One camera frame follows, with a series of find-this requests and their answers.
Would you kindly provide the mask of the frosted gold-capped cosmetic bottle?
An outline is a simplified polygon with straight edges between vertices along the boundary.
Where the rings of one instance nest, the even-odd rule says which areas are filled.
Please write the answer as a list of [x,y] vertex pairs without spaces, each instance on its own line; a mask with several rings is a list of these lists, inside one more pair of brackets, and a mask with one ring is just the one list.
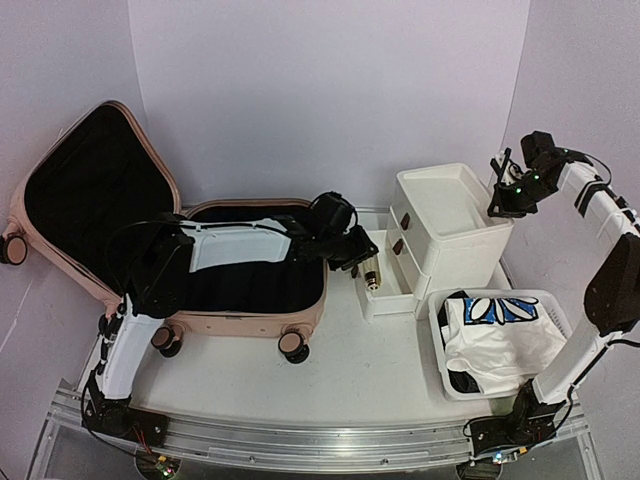
[[376,291],[381,287],[382,275],[379,266],[378,255],[375,254],[360,264],[365,286],[370,291]]

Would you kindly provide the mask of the white three-drawer storage cabinet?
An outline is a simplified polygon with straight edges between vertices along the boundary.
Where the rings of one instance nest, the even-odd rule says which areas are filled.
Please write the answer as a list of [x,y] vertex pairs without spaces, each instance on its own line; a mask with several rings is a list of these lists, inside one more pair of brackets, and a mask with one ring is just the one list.
[[488,188],[463,163],[396,175],[386,223],[367,234],[378,247],[381,286],[355,280],[367,322],[417,314],[433,292],[486,287],[514,221],[488,215]]

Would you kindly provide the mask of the white perforated plastic basket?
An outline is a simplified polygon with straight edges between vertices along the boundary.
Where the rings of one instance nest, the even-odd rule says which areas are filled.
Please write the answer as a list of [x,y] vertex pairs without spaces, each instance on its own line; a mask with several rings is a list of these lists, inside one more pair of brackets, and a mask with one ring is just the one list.
[[494,399],[502,398],[514,395],[517,390],[508,390],[498,394],[482,394],[471,393],[463,394],[455,391],[450,383],[448,370],[445,365],[444,347],[442,345],[440,329],[438,325],[437,314],[443,303],[448,298],[466,298],[466,297],[535,297],[539,299],[543,306],[548,311],[555,325],[560,329],[561,333],[565,336],[566,341],[572,334],[572,328],[569,321],[564,314],[564,311],[560,307],[556,298],[549,292],[544,290],[496,290],[496,289],[466,289],[466,290],[444,290],[437,291],[429,295],[427,299],[428,319],[430,322],[431,333],[434,344],[434,352],[436,354],[436,360],[438,370],[442,378],[442,383],[446,394],[453,400],[480,400],[480,399]]

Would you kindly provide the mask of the white garment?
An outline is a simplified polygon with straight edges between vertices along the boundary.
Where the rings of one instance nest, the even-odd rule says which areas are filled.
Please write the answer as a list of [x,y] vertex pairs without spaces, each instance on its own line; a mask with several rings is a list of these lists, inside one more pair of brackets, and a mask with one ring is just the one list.
[[443,313],[446,369],[469,375],[485,395],[519,389],[566,343],[535,297],[448,298]]

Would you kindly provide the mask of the dark denim jeans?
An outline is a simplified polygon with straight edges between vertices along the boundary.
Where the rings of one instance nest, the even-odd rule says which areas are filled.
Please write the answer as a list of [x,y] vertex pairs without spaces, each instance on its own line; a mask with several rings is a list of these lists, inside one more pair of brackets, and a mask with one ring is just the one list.
[[[442,306],[437,314],[438,325],[440,329],[440,336],[443,347],[450,338],[449,332],[449,320],[445,306]],[[453,389],[459,393],[471,394],[479,393],[480,390],[474,378],[466,371],[453,371],[448,370],[449,380]]]

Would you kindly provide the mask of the pink hard-shell suitcase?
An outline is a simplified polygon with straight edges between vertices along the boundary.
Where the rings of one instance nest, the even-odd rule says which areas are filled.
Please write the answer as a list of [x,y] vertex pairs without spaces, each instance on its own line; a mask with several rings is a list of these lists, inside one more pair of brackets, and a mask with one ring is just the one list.
[[106,245],[121,228],[169,215],[196,222],[289,215],[314,221],[303,199],[227,199],[183,209],[175,180],[132,112],[107,101],[79,120],[16,189],[1,259],[17,265],[39,251],[113,314],[122,264]]

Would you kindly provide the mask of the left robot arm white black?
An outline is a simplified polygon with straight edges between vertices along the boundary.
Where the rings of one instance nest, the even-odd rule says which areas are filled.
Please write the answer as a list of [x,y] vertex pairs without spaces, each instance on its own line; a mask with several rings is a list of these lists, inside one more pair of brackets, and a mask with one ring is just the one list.
[[122,299],[99,323],[100,357],[82,391],[81,418],[97,439],[163,443],[168,420],[131,406],[148,348],[176,356],[188,333],[266,337],[292,364],[304,362],[321,317],[327,275],[378,249],[353,213],[196,222],[169,215],[136,222],[107,242]]

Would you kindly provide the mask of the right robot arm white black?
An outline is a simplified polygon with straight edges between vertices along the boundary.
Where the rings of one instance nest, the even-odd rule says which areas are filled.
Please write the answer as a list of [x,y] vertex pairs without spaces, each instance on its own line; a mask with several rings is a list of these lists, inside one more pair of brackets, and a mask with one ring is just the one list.
[[542,132],[525,136],[521,146],[523,166],[509,149],[491,160],[496,182],[489,215],[520,219],[559,193],[583,221],[578,231],[594,251],[581,256],[591,272],[578,283],[582,307],[565,346],[519,389],[508,414],[464,426],[481,453],[553,438],[564,423],[556,416],[570,416],[586,376],[639,323],[639,216],[612,189],[610,169],[590,154],[554,145]]

